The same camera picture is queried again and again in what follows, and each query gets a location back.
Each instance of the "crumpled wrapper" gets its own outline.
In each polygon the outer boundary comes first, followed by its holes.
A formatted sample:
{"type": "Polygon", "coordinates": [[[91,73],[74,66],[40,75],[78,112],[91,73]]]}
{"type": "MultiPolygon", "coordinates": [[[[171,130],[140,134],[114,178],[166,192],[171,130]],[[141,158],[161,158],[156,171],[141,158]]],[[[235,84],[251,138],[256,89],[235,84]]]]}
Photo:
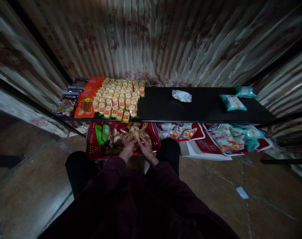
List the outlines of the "crumpled wrapper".
{"type": "Polygon", "coordinates": [[[192,102],[192,95],[185,91],[172,90],[172,96],[181,102],[192,102]]]}

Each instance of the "right hand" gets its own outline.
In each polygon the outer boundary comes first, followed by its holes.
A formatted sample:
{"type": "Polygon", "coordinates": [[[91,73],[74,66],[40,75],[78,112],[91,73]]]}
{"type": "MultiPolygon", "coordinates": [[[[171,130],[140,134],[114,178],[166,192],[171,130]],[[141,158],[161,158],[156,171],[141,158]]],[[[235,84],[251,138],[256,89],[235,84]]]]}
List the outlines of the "right hand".
{"type": "Polygon", "coordinates": [[[154,153],[152,152],[152,147],[150,142],[148,142],[144,137],[140,137],[140,141],[138,141],[138,144],[141,148],[141,151],[143,153],[143,155],[145,156],[145,158],[147,159],[147,161],[153,166],[156,167],[159,163],[158,159],[154,156],[154,153]]]}

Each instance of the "white box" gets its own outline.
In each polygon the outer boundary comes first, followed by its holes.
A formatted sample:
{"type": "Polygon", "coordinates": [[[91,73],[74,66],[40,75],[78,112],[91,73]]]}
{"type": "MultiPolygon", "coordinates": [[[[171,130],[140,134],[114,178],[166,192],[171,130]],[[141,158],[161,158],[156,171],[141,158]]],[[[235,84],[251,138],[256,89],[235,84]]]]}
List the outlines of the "white box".
{"type": "Polygon", "coordinates": [[[203,153],[195,141],[183,141],[179,142],[179,145],[181,148],[181,155],[183,157],[208,159],[214,161],[232,160],[232,157],[224,156],[222,154],[203,153]]]}

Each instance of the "person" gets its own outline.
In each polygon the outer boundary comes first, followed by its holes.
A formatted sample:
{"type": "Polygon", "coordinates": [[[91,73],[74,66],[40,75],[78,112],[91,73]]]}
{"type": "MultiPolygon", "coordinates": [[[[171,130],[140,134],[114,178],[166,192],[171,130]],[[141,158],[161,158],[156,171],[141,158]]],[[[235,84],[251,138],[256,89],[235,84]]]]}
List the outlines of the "person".
{"type": "Polygon", "coordinates": [[[66,169],[75,199],[39,238],[238,238],[179,179],[179,155],[173,139],[162,140],[155,156],[132,134],[101,172],[84,152],[72,153],[66,169]],[[150,163],[146,175],[126,169],[136,144],[150,163]]]}

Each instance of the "black table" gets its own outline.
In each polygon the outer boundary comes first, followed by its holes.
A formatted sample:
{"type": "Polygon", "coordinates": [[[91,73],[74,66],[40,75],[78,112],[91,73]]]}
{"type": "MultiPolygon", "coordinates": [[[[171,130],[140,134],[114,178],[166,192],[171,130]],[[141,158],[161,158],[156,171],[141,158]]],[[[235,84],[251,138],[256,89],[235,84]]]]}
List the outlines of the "black table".
{"type": "MultiPolygon", "coordinates": [[[[269,123],[276,120],[264,106],[253,98],[239,98],[246,106],[247,111],[227,111],[219,95],[235,95],[233,88],[221,87],[146,87],[146,97],[138,103],[138,119],[130,121],[144,122],[196,122],[196,123],[269,123]],[[192,95],[191,103],[183,103],[172,97],[172,89],[189,92],[192,95]]],[[[95,114],[94,118],[63,120],[98,120],[104,119],[95,114]]]]}

